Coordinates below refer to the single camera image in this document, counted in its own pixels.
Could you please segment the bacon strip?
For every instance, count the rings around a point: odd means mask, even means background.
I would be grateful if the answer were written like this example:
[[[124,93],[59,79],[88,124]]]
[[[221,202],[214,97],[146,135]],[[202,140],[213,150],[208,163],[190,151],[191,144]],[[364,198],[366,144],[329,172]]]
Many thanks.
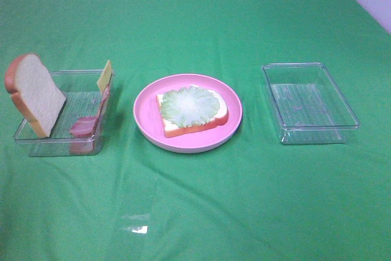
[[[99,105],[99,108],[97,111],[97,119],[99,119],[99,117],[101,116],[102,110],[104,108],[105,103],[107,102],[107,100],[109,98],[109,95],[110,95],[110,85],[107,84],[106,87],[104,88],[101,102],[100,102],[100,105]]]
[[[95,131],[96,124],[96,116],[81,117],[72,125],[69,132],[76,138],[89,137]]]

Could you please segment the bread slice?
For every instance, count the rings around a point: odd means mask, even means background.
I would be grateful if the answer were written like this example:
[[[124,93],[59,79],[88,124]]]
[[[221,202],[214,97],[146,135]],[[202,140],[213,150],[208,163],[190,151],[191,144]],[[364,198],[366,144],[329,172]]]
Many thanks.
[[[39,56],[27,53],[14,59],[5,73],[4,85],[34,133],[39,138],[49,137],[66,98]]]
[[[176,125],[168,122],[167,120],[163,119],[163,117],[162,117],[162,115],[160,113],[160,104],[161,104],[161,99],[162,99],[164,93],[163,94],[158,94],[156,96],[156,102],[157,102],[157,105],[158,105],[159,114],[161,116],[161,121],[163,123],[163,130],[164,130],[164,136],[165,137],[173,138],[173,137],[176,137],[176,136],[181,136],[183,134],[195,133],[195,132],[210,130],[212,128],[216,128],[218,126],[221,126],[221,125],[224,125],[224,124],[227,123],[229,114],[228,114],[228,106],[227,106],[225,100],[223,99],[223,97],[218,92],[216,92],[214,90],[211,90],[211,89],[208,89],[208,90],[210,90],[212,93],[215,94],[215,96],[218,97],[218,99],[220,101],[220,104],[221,104],[220,111],[219,111],[218,114],[215,115],[215,117],[210,122],[208,122],[208,123],[206,123],[204,125],[195,125],[193,127],[183,127],[183,128],[180,128],[180,127],[177,127]]]

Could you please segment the left clear plastic tray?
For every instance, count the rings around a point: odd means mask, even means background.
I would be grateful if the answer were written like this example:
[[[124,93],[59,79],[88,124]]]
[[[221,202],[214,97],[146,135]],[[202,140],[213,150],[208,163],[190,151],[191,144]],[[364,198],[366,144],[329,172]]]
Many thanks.
[[[51,72],[56,86],[66,96],[66,102],[48,138],[38,138],[26,119],[14,134],[14,142],[29,156],[95,155],[101,150],[103,125],[106,118],[105,101],[100,107],[102,94],[97,81],[100,70],[62,70]],[[70,133],[71,127],[81,118],[97,116],[95,130],[90,135],[77,138]]]

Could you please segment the clear tape strip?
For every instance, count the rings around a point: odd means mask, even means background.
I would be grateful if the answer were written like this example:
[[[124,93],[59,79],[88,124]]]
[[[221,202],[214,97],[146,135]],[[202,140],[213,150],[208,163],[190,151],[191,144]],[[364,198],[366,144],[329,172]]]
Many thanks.
[[[120,198],[116,231],[128,235],[148,234],[160,180],[158,175],[132,176],[128,179]]]

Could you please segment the green lettuce leaf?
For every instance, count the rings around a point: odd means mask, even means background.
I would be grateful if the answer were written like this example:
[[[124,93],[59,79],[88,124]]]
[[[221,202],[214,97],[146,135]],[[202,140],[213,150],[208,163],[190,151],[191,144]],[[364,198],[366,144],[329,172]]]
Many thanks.
[[[210,122],[220,108],[218,97],[210,90],[189,86],[164,93],[160,113],[163,119],[183,128]]]

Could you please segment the pink round plate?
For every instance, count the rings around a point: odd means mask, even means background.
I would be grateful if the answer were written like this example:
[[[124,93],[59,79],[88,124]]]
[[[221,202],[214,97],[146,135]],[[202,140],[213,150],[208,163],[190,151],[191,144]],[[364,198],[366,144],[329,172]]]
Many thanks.
[[[166,138],[156,95],[192,84],[222,95],[228,106],[228,121],[210,130]],[[241,123],[243,107],[236,92],[222,81],[206,75],[184,73],[158,79],[146,86],[135,99],[133,114],[140,131],[151,143],[172,152],[200,153],[219,147],[233,136]]]

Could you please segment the right clear plastic tray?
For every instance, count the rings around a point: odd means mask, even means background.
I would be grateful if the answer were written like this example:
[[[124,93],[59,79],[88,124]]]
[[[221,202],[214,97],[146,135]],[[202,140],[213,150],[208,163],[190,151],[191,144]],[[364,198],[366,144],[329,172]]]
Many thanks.
[[[261,68],[263,90],[281,144],[346,143],[360,122],[324,64]]]

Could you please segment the clear plastic tray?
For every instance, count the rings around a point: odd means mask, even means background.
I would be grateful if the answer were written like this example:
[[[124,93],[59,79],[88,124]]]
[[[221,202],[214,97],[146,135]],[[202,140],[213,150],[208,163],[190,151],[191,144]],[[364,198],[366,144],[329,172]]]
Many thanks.
[[[281,144],[346,143],[360,122],[324,64],[261,68],[263,90]]]
[[[66,96],[66,102],[48,138],[38,138],[26,119],[14,134],[14,142],[29,156],[95,155],[101,150],[103,125],[106,118],[105,101],[100,107],[102,94],[97,81],[100,70],[62,70],[51,72],[56,86]],[[95,130],[90,135],[77,138],[70,133],[71,127],[81,118],[97,116]]]

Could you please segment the yellow cheese slice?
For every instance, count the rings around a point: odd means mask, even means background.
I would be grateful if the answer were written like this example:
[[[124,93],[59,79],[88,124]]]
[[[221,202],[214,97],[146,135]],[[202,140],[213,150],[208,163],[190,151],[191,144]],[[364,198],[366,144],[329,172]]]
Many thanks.
[[[106,86],[110,83],[111,76],[112,76],[112,64],[111,61],[108,60],[97,81],[97,86],[102,94]]]

